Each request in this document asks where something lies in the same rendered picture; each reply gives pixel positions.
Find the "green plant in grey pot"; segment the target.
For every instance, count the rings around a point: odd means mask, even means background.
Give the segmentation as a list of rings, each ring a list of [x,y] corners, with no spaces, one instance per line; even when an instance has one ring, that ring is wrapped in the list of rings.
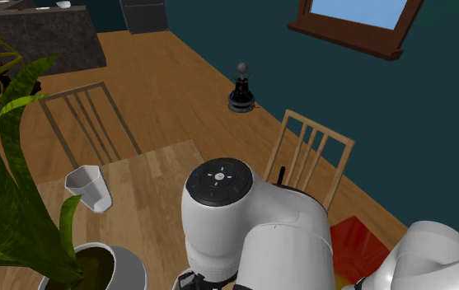
[[[0,266],[42,274],[39,290],[149,290],[148,272],[132,252],[102,243],[73,246],[80,196],[67,198],[54,222],[21,149],[20,124],[38,77],[55,57],[25,66],[0,98]]]

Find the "dark cabinet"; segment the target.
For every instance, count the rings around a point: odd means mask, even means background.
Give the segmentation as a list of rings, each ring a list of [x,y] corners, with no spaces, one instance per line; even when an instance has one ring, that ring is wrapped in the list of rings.
[[[119,0],[131,35],[168,30],[164,0]]]

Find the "dark stone kitchen counter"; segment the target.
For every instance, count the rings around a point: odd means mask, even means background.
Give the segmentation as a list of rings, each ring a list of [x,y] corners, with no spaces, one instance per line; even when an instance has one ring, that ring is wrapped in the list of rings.
[[[34,0],[7,0],[0,4],[0,38],[25,63],[56,54],[48,75],[106,65],[104,51],[87,8],[72,6],[38,9]]]

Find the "grey wooden chair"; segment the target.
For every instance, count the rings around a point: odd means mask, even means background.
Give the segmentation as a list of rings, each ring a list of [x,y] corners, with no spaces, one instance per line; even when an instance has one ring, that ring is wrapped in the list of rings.
[[[72,114],[72,117],[75,120],[76,124],[79,126],[83,135],[87,139],[87,142],[89,143],[91,149],[93,150],[100,164],[105,165],[106,162],[105,159],[101,156],[101,153],[97,148],[97,145],[94,142],[94,140],[96,140],[96,142],[100,146],[101,150],[105,154],[106,160],[109,163],[122,160],[121,155],[117,150],[112,138],[110,137],[106,129],[106,126],[104,125],[104,122],[91,97],[90,91],[96,88],[100,88],[104,93],[104,96],[108,101],[108,104],[110,105],[121,128],[123,129],[124,133],[126,134],[130,143],[132,144],[134,151],[138,155],[143,153],[129,126],[127,125],[123,115],[121,114],[119,107],[116,105],[113,96],[110,94],[106,84],[104,82],[95,82],[82,87],[76,87],[67,91],[61,91],[59,93],[55,93],[53,95],[46,96],[38,100],[38,103],[41,109],[43,110],[44,115],[54,132],[54,135],[58,139],[59,144],[61,145],[61,148],[63,149],[73,169],[77,169],[79,167],[79,164],[72,152],[72,149],[70,148],[68,142],[63,136],[62,130],[58,126],[55,117],[52,115],[49,106],[47,105],[49,101],[54,101],[57,99],[62,99],[64,101],[65,105]]]

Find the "brown framed window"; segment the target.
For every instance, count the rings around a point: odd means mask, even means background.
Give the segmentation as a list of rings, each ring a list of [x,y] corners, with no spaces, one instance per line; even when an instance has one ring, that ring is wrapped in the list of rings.
[[[407,0],[394,27],[387,29],[311,13],[313,1],[299,1],[296,21],[289,22],[287,28],[387,61],[401,57],[404,52],[401,46],[424,3],[424,0]]]

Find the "light wooden chair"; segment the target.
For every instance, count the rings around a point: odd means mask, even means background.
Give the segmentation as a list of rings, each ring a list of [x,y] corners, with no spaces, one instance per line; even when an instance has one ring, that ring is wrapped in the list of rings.
[[[350,154],[354,149],[355,141],[327,128],[322,124],[308,119],[293,110],[286,109],[281,122],[278,137],[274,143],[268,164],[265,168],[265,173],[262,175],[262,178],[265,181],[267,181],[270,177],[280,146],[283,142],[284,135],[287,131],[288,121],[290,119],[295,119],[302,124],[301,132],[298,136],[297,145],[295,147],[292,160],[290,161],[290,165],[288,168],[280,170],[276,185],[279,185],[279,182],[282,181],[285,186],[305,192],[315,169],[319,164],[328,140],[334,139],[344,145],[338,166],[336,167],[334,176],[331,179],[329,189],[323,199],[323,202],[321,203],[325,210],[329,212],[330,207],[333,204],[336,191],[339,188],[344,175],[344,170],[348,164]]]

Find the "white cup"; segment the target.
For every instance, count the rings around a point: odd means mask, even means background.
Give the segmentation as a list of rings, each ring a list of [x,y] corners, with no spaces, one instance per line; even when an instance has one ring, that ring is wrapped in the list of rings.
[[[99,166],[78,167],[66,175],[64,187],[72,195],[80,195],[81,201],[94,213],[104,213],[113,205],[110,190]]]

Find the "black floor robot grey ball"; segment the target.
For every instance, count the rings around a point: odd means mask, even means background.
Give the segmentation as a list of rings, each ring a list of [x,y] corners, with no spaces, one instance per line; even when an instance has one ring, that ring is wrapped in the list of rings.
[[[240,76],[233,78],[235,88],[227,98],[228,109],[236,113],[248,113],[255,108],[255,97],[249,88],[249,82],[255,75],[248,77],[246,75],[248,69],[247,63],[239,63],[237,65],[237,72]]]

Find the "red patterned robot stand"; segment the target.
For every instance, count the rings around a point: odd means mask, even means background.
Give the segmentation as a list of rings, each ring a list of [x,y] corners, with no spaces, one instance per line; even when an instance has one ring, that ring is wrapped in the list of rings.
[[[390,251],[356,217],[330,228],[336,290],[372,274]]]

